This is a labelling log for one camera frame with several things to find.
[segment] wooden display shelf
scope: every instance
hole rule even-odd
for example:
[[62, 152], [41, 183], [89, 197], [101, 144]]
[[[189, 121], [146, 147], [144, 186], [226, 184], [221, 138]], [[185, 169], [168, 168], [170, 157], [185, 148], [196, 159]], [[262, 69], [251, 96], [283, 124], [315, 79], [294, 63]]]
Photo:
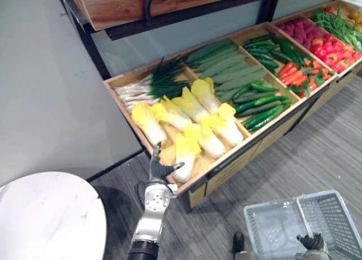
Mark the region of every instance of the wooden display shelf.
[[[206, 42], [202, 45], [194, 47], [192, 49], [186, 50], [181, 53], [181, 55], [186, 56], [190, 52], [203, 47], [207, 44], [210, 44], [217, 40], [223, 40], [229, 38], [231, 41], [234, 41], [239, 46], [239, 52], [246, 54], [246, 62], [250, 65], [260, 64], [253, 56], [251, 56], [242, 46], [250, 38], [256, 38], [258, 36], [263, 36], [268, 33], [274, 33], [278, 37], [283, 37], [291, 41], [295, 50], [301, 51], [305, 55], [309, 55], [314, 58], [316, 61], [320, 61], [313, 54], [311, 54], [306, 48], [298, 44], [294, 39], [286, 35], [283, 31], [276, 28], [270, 23], [263, 23], [256, 25], [251, 28], [247, 28], [241, 31], [234, 32], [232, 34], [220, 37], [213, 41]], [[128, 85], [143, 79], [148, 74], [152, 73], [158, 63], [148, 65], [136, 70], [133, 70], [125, 75], [119, 75], [114, 78], [104, 81], [104, 84], [109, 91], [110, 95], [113, 97], [114, 101], [117, 103], [118, 107], [122, 111], [123, 115], [126, 117], [132, 129], [135, 131], [136, 135], [143, 143], [148, 152], [152, 153], [153, 147], [150, 142], [147, 140], [141, 129], [133, 122], [130, 113], [127, 111], [123, 102], [118, 98], [115, 88], [119, 86]], [[351, 69], [353, 73], [357, 72], [359, 69], [355, 65], [346, 70], [350, 72]], [[198, 73], [194, 73], [190, 67], [186, 66], [184, 71], [179, 78], [181, 80], [189, 80], [190, 82], [198, 78]], [[331, 96], [333, 93], [339, 91], [342, 85], [348, 83], [348, 79], [342, 79], [342, 77], [337, 74], [332, 76], [329, 80], [325, 81], [321, 86], [319, 86], [315, 91], [311, 93], [311, 96], [299, 98], [290, 90], [286, 89], [286, 86], [276, 78], [272, 73], [268, 72], [264, 79], [271, 83], [274, 87], [278, 88], [278, 93], [287, 95], [290, 100], [292, 100], [292, 105], [279, 117], [262, 127], [256, 132], [249, 133], [240, 122], [243, 118], [238, 119], [236, 122], [238, 128], [244, 136], [244, 140], [240, 142], [236, 147], [231, 148], [227, 147], [227, 152], [224, 153], [219, 159], [213, 159], [208, 157], [205, 153], [202, 153], [200, 158], [197, 159], [195, 168], [192, 174], [191, 180], [186, 183], [178, 184], [179, 199], [183, 202], [183, 206], [187, 211], [190, 211], [191, 208], [196, 206], [201, 202], [206, 196], [210, 195], [212, 191], [216, 190], [221, 184], [226, 180], [232, 177], [236, 172], [238, 172], [243, 166], [249, 163], [252, 159], [257, 157], [261, 152], [263, 152], [267, 147], [269, 147], [274, 141], [278, 140], [283, 134], [292, 129], [298, 122], [302, 119], [306, 119], [312, 112], [317, 109], [317, 106], [321, 106], [327, 101], [327, 97]], [[166, 130], [169, 139], [168, 142], [163, 146], [161, 152], [161, 162], [164, 164], [173, 164], [175, 151], [173, 138], [177, 133], [181, 133], [174, 127], [170, 125], [163, 125]], [[170, 175], [167, 177], [169, 182], [174, 183], [173, 176]]]
[[[295, 39], [293, 39], [291, 36], [289, 36], [287, 33], [285, 33], [283, 30], [281, 30], [278, 26], [286, 23], [288, 21], [291, 21], [293, 19], [296, 18], [303, 18], [307, 21], [309, 21], [310, 23], [316, 25], [310, 18], [306, 17], [305, 15], [303, 15], [302, 12], [297, 13], [297, 14], [293, 14], [290, 15], [288, 17], [285, 18], [281, 18], [277, 21], [273, 21], [272, 24], [278, 29], [278, 31], [283, 34], [288, 40], [290, 40], [291, 42], [293, 42], [295, 44], [296, 47], [298, 47], [300, 50], [302, 50], [303, 52], [305, 52], [306, 54], [312, 56], [315, 60], [318, 60], [325, 68], [329, 69], [330, 71], [332, 70], [327, 64], [325, 64], [320, 58], [318, 58], [316, 55], [314, 55], [312, 52], [310, 52], [307, 48], [305, 48], [302, 44], [298, 43]], [[327, 30], [325, 30], [324, 28], [320, 27], [320, 29], [325, 33], [328, 34], [329, 32]], [[354, 64], [350, 65], [347, 69], [345, 69], [343, 72], [338, 73], [339, 77], [343, 77], [344, 75], [346, 75], [347, 73], [349, 73], [350, 70], [354, 69], [356, 66], [360, 65], [360, 62], [362, 61], [362, 57], [360, 59], [358, 59]]]
[[[95, 30], [144, 19], [146, 0], [74, 0]], [[153, 0], [152, 16], [222, 0]]]

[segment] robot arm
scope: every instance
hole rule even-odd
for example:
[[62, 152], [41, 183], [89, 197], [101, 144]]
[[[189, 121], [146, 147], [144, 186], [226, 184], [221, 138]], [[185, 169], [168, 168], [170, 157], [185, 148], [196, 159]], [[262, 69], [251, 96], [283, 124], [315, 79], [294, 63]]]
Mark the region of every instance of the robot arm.
[[133, 234], [127, 260], [155, 260], [160, 247], [160, 238], [166, 210], [172, 198], [177, 197], [177, 185], [166, 184], [163, 178], [181, 168], [184, 163], [174, 166], [160, 164], [158, 144], [151, 157], [149, 182], [145, 191], [145, 211]]

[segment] black cable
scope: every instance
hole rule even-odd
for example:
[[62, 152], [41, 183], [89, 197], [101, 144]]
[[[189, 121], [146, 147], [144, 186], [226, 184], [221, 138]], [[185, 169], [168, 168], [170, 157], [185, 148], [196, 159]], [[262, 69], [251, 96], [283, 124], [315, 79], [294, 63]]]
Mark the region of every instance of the black cable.
[[142, 184], [143, 186], [146, 187], [146, 184], [145, 182], [143, 181], [138, 181], [135, 186], [133, 187], [134, 191], [135, 191], [135, 194], [137, 196], [137, 200], [138, 200], [138, 203], [140, 204], [141, 208], [144, 210], [145, 209], [145, 206], [142, 202], [142, 198], [141, 198], [141, 195], [140, 195], [140, 184]]

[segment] gray carpet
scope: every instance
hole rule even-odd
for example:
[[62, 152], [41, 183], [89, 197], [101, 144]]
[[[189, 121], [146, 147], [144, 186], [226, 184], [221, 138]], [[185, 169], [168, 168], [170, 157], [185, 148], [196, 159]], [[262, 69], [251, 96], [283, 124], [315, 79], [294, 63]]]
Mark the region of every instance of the gray carpet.
[[[104, 260], [125, 259], [141, 216], [133, 186], [147, 180], [145, 154], [92, 182], [107, 213]], [[322, 106], [191, 213], [171, 204], [159, 259], [232, 259], [232, 236], [247, 233], [243, 208], [260, 202], [336, 189], [362, 232], [362, 81]]]

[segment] carrot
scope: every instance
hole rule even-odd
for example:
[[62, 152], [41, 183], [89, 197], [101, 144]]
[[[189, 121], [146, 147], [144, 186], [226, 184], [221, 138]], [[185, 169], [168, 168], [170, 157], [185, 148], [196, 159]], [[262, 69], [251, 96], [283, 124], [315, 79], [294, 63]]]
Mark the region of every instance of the carrot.
[[310, 74], [311, 75], [317, 75], [319, 73], [319, 71], [320, 71], [319, 69], [315, 69]]
[[[304, 65], [306, 67], [310, 67], [312, 65], [312, 62], [310, 60], [307, 60], [307, 61], [304, 62]], [[318, 68], [321, 68], [321, 67], [322, 67], [322, 65], [318, 61], [315, 61], [315, 60], [313, 61], [313, 68], [314, 69], [318, 69]]]
[[317, 84], [314, 81], [314, 79], [311, 80], [311, 82], [309, 82], [309, 85], [311, 86], [310, 91], [314, 91], [317, 88]]
[[279, 72], [279, 75], [282, 75], [283, 73], [286, 73], [287, 71], [289, 71], [290, 69], [292, 69], [293, 67], [295, 67], [295, 64], [293, 62], [288, 62], [287, 64], [284, 65], [284, 67], [281, 69], [281, 71]]
[[297, 72], [297, 71], [298, 71], [298, 68], [297, 68], [297, 67], [293, 67], [293, 68], [290, 69], [289, 71], [283, 73], [283, 74], [281, 75], [282, 81], [283, 81], [285, 78], [289, 77], [290, 75], [294, 74], [294, 73]]
[[304, 81], [306, 81], [307, 79], [308, 79], [308, 76], [307, 76], [307, 75], [303, 75], [303, 76], [297, 78], [296, 80], [294, 80], [294, 81], [291, 83], [291, 85], [301, 86], [302, 83], [303, 83]]
[[284, 78], [284, 82], [286, 85], [290, 85], [291, 82], [293, 82], [294, 80], [300, 78], [301, 76], [303, 76], [303, 73], [301, 70], [298, 70], [297, 72], [293, 73], [292, 75]]

